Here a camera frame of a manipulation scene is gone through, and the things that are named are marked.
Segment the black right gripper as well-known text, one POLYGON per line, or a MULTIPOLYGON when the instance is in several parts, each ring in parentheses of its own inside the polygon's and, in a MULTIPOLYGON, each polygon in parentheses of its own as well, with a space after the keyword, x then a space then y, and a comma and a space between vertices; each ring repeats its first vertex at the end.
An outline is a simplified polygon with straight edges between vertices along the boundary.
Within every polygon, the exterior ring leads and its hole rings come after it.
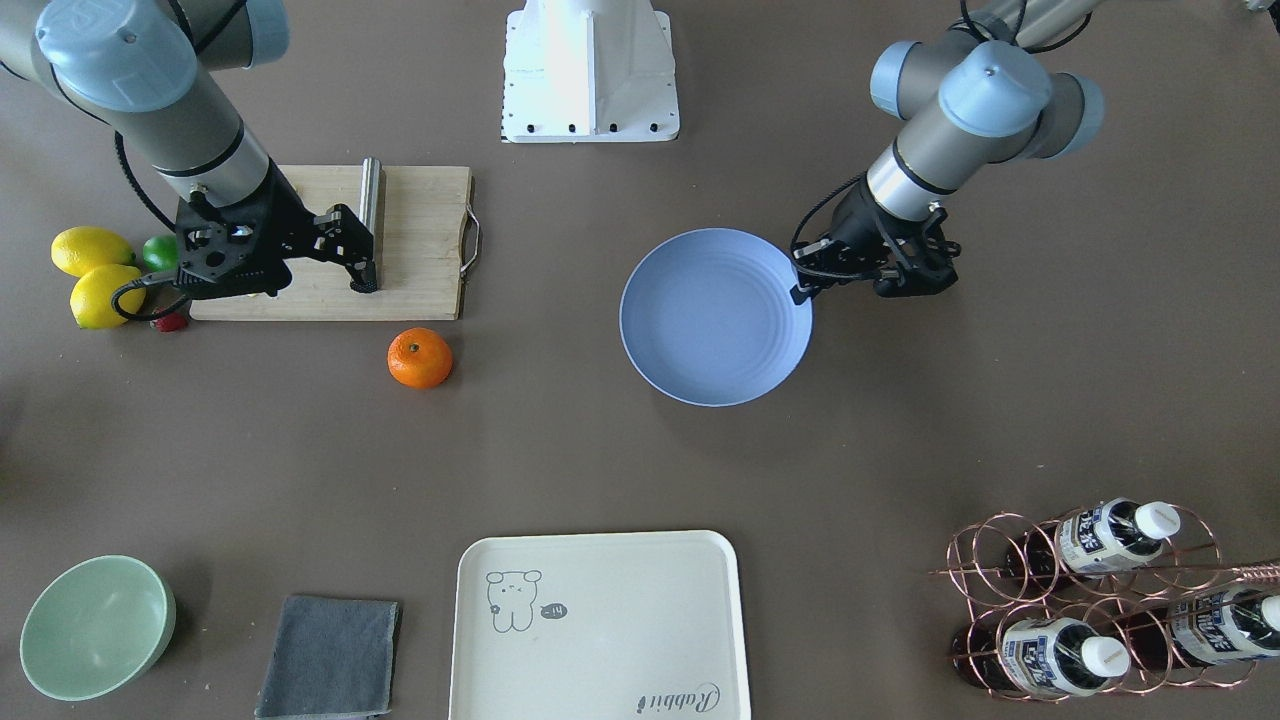
POLYGON ((174 287, 187 299, 274 296, 292 282, 289 258, 342 265, 352 291, 379 291, 374 233, 344 204, 310 211, 274 160, 247 197, 227 206, 212 200, 212 186, 197 183, 178 208, 174 287))

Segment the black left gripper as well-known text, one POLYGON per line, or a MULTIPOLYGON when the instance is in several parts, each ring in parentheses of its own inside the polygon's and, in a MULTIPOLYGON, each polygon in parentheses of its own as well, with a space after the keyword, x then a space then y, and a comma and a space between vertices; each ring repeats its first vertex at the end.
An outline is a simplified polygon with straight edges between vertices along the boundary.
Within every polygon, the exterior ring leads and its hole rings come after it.
POLYGON ((836 206, 826 238, 792 242, 796 284, 790 297, 804 305, 836 284, 869 281, 883 299, 932 296, 957 282, 954 259, 959 243, 946 240, 945 208, 925 210, 923 220, 900 219, 876 202, 858 178, 836 206))

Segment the second robot arm blue caps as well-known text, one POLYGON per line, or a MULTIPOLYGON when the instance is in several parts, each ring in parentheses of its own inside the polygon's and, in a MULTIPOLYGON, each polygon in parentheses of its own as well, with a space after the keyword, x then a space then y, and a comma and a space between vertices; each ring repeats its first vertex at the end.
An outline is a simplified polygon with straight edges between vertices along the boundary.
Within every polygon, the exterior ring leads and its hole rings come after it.
POLYGON ((1051 74, 1038 61, 1075 38, 1094 8, 992 1, 964 8, 933 42, 888 46, 869 94, 902 128, 865 172, 829 193, 835 210, 826 232, 815 241, 792 237, 792 301, 852 282, 869 282, 886 299, 954 284, 961 249, 945 237, 945 201, 982 167, 1060 158, 1100 131, 1100 87, 1082 76, 1051 74))

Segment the robot arm with blue caps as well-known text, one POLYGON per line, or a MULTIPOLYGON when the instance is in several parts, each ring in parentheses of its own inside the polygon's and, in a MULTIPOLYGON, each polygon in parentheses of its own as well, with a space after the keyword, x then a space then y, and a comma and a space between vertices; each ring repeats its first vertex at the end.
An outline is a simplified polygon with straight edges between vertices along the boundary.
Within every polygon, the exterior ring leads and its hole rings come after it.
POLYGON ((378 240, 338 204, 310 211, 214 70, 280 59, 280 1, 5 1, 3 67, 104 122, 179 197, 174 270, 145 277, 191 300, 275 295, 288 260, 342 265, 378 291, 378 240))

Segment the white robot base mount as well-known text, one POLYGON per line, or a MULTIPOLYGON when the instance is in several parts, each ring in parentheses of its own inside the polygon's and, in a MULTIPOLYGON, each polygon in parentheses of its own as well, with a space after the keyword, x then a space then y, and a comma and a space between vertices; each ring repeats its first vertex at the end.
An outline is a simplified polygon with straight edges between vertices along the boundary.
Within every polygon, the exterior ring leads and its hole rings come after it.
POLYGON ((680 135, 671 18, 649 1, 527 1, 506 18, 503 69, 507 143, 680 135))

